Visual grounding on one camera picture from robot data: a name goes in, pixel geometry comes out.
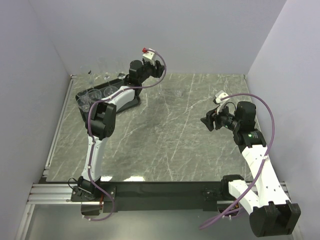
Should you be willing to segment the clear faceted small glass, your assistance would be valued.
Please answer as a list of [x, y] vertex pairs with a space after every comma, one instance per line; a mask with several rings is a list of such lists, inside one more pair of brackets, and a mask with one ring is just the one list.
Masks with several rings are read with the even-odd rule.
[[103, 95], [105, 98], [111, 96], [112, 94], [116, 93], [118, 91], [118, 88], [115, 86], [108, 86], [104, 89]]

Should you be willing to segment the tiny clear shot glass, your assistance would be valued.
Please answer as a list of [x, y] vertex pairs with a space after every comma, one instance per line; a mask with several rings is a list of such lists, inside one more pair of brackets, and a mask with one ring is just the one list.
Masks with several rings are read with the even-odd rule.
[[180, 89], [178, 89], [178, 90], [175, 91], [175, 95], [176, 95], [177, 97], [181, 97], [181, 96], [183, 95], [183, 91], [180, 90]]

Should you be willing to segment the clear stemmed wine glass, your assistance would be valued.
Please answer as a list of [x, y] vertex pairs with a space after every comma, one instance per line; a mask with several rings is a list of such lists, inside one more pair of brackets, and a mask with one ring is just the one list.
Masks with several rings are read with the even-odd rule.
[[80, 67], [80, 77], [88, 84], [89, 89], [94, 88], [95, 77], [89, 65], [82, 65]]

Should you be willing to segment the clear ribbed tumbler glass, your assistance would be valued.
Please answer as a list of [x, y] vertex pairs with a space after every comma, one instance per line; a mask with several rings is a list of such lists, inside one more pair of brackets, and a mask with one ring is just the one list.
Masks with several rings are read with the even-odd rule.
[[89, 102], [96, 102], [102, 99], [102, 92], [99, 89], [91, 89], [87, 93]]

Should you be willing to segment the small clear tumbler glass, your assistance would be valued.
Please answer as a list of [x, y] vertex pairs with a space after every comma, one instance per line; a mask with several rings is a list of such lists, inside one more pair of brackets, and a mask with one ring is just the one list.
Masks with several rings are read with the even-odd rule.
[[88, 90], [85, 89], [85, 90], [82, 90], [82, 91], [79, 91], [77, 94], [76, 94], [76, 100], [78, 99], [82, 99], [82, 98], [86, 98], [88, 96]]

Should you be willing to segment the small clear shot glass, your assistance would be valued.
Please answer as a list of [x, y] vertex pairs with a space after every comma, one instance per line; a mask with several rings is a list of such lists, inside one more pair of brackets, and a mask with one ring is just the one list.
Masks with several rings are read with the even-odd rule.
[[91, 105], [86, 97], [78, 98], [76, 102], [80, 110], [82, 110], [84, 113], [89, 112]]

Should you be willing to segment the round clear stemless glass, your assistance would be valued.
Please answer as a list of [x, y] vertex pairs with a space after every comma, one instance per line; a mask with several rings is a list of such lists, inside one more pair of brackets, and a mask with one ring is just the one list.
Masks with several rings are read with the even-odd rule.
[[126, 78], [127, 72], [125, 68], [125, 63], [121, 57], [117, 57], [115, 59], [115, 73], [116, 77], [120, 80], [124, 80]]

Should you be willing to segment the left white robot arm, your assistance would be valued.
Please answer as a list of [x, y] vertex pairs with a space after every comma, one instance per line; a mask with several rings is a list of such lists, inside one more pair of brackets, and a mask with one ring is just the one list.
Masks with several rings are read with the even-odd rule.
[[94, 97], [88, 102], [89, 109], [81, 113], [88, 134], [88, 149], [84, 169], [77, 180], [77, 188], [89, 201], [97, 200], [104, 193], [101, 187], [101, 165], [103, 151], [116, 128], [118, 113], [140, 103], [140, 93], [147, 87], [143, 83], [150, 77], [161, 82], [167, 71], [165, 63], [159, 60], [133, 60], [129, 73], [111, 81], [116, 91]]

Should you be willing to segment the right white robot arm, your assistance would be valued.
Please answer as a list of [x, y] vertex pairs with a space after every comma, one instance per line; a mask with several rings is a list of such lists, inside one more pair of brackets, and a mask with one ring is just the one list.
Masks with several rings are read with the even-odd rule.
[[293, 233], [301, 215], [283, 190], [266, 151], [267, 143], [256, 128], [256, 106], [240, 101], [234, 113], [223, 104], [206, 113], [201, 122], [209, 131], [222, 127], [232, 131], [233, 140], [249, 166], [256, 191], [237, 175], [222, 178], [220, 194], [226, 200], [235, 198], [249, 215], [249, 224], [256, 237], [283, 236]]

